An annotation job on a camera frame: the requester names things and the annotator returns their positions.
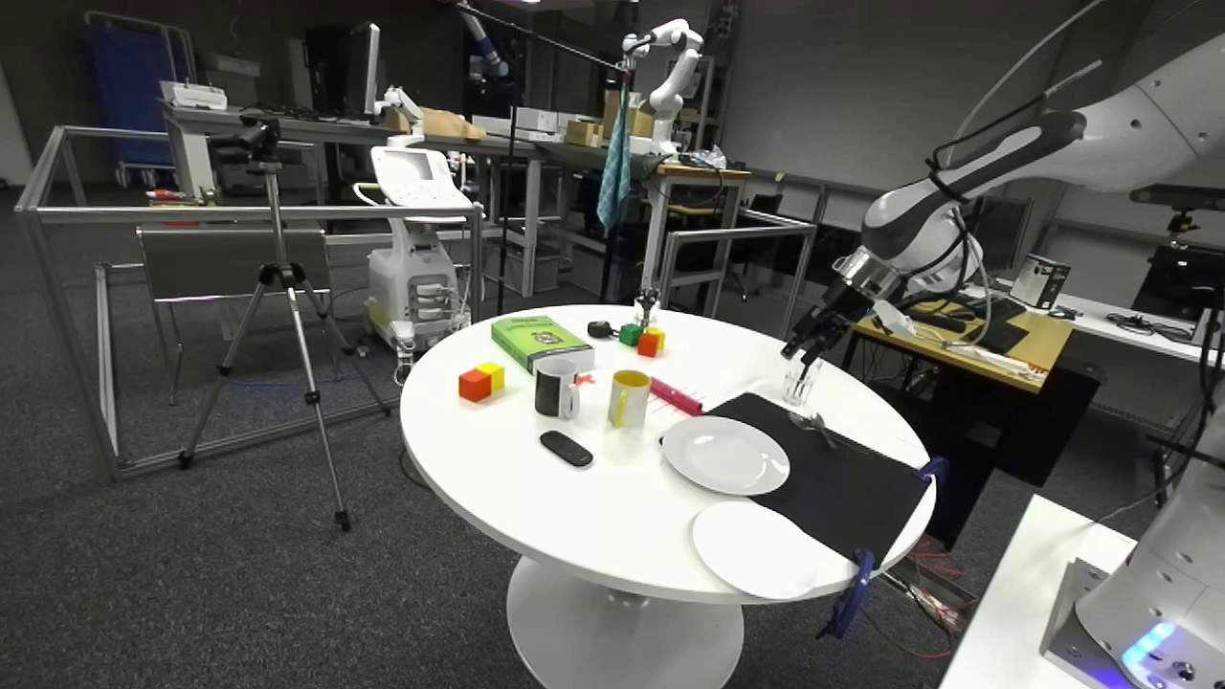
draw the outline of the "yellow block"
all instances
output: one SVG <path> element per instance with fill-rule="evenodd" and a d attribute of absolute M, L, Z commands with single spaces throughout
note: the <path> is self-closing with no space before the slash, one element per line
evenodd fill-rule
<path fill-rule="evenodd" d="M 507 391 L 507 369 L 498 361 L 485 361 L 475 373 L 489 377 L 489 395 Z"/>

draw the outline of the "wooden table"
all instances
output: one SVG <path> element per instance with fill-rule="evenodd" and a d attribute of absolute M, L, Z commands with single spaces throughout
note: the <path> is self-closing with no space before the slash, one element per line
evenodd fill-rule
<path fill-rule="evenodd" d="M 993 382 L 1003 382 L 1026 395 L 1039 395 L 1045 388 L 1051 373 L 1058 369 L 1071 338 L 1071 322 L 1026 310 L 1011 317 L 1011 324 L 1026 328 L 1026 338 L 1008 351 L 987 351 L 964 342 L 974 324 L 980 322 L 970 322 L 963 332 L 955 332 L 955 328 L 917 322 L 919 332 L 905 338 L 878 324 L 878 317 L 860 317 L 855 332 L 945 369 L 984 377 Z"/>

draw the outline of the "small box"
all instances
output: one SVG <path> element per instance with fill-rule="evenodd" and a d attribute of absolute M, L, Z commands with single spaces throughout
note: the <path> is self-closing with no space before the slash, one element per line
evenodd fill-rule
<path fill-rule="evenodd" d="M 615 101 L 619 101 L 619 93 L 604 93 L 604 118 L 603 118 L 604 141 L 609 141 L 614 123 L 615 123 Z M 636 95 L 628 95 L 628 133 L 632 138 L 652 138 L 656 133 L 656 118 L 644 113 L 644 102 L 636 102 Z"/>
<path fill-rule="evenodd" d="M 636 322 L 628 322 L 628 324 L 615 328 L 615 342 L 628 344 L 628 349 L 636 349 L 640 338 L 644 338 L 644 328 L 640 328 Z"/>
<path fill-rule="evenodd" d="M 640 358 L 664 358 L 664 328 L 644 328 Z"/>
<path fill-rule="evenodd" d="M 507 391 L 507 369 L 498 361 L 485 361 L 475 373 L 489 377 L 489 395 Z"/>
<path fill-rule="evenodd" d="M 425 138 L 466 138 L 466 118 L 457 113 L 420 109 Z"/>
<path fill-rule="evenodd" d="M 592 369 L 590 342 L 575 338 L 552 317 L 502 317 L 489 324 L 489 338 L 525 369 L 533 373 L 543 358 L 568 358 L 575 373 Z"/>
<path fill-rule="evenodd" d="M 568 145 L 586 145 L 586 150 L 603 150 L 604 145 L 604 123 L 603 118 L 584 118 L 584 123 L 568 123 Z"/>
<path fill-rule="evenodd" d="M 471 369 L 460 377 L 460 400 L 484 401 L 489 395 L 494 395 L 494 379 L 485 373 Z"/>

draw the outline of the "green item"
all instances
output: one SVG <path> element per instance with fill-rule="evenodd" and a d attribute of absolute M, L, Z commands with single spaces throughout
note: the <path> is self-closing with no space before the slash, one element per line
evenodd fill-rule
<path fill-rule="evenodd" d="M 628 322 L 628 324 L 615 328 L 615 342 L 628 344 L 628 349 L 636 349 L 640 338 L 644 338 L 644 324 L 636 324 L 636 322 Z"/>
<path fill-rule="evenodd" d="M 568 358 L 580 373 L 592 369 L 590 342 L 575 338 L 552 317 L 502 317 L 489 324 L 489 332 L 525 373 L 533 373 L 533 364 L 543 358 Z"/>

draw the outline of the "pink object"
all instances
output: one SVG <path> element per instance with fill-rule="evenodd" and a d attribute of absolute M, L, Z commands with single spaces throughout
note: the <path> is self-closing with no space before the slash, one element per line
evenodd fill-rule
<path fill-rule="evenodd" d="M 679 388 L 664 382 L 664 379 L 652 379 L 652 395 L 679 407 L 682 412 L 702 412 L 702 401 L 682 395 Z"/>

